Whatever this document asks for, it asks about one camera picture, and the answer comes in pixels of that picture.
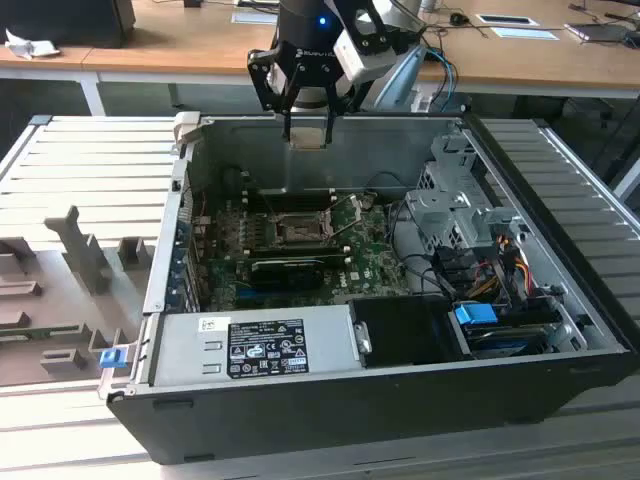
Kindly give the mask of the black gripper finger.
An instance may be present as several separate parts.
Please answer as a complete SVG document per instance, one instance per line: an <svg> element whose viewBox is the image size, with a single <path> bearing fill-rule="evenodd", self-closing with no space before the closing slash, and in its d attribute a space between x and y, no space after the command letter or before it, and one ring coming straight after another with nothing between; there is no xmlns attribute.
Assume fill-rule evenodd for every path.
<svg viewBox="0 0 640 480"><path fill-rule="evenodd" d="M285 82L280 91L276 91L268 79L269 73L275 66L292 68L289 73L284 72ZM292 50L284 44L277 44L270 50L250 50L247 55L247 69L262 108L283 116L282 137L289 142L291 110L301 89L301 84L298 82L298 65L294 63Z"/></svg>
<svg viewBox="0 0 640 480"><path fill-rule="evenodd" d="M353 100L356 89L351 86L345 93L339 94L335 83L329 83L325 86L327 97L327 118L325 122L324 145L328 146L332 143L333 127L335 120L343 116L349 109Z"/></svg>

